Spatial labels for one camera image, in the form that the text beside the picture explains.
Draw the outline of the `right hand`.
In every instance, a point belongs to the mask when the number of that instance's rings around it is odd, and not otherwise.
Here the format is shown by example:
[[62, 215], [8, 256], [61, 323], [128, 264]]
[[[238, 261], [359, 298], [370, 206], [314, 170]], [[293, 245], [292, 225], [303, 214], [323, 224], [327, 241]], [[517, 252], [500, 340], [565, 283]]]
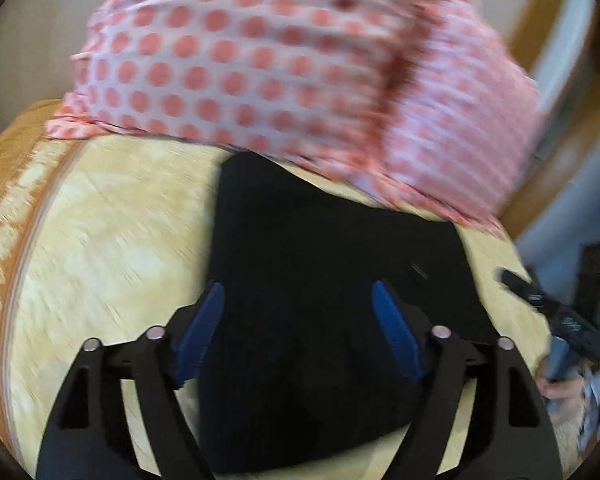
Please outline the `right hand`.
[[542, 397], [547, 400], [547, 413], [554, 426], [569, 422], [582, 414], [584, 379], [580, 374], [561, 382], [551, 382], [545, 377], [546, 359], [539, 362], [534, 380]]

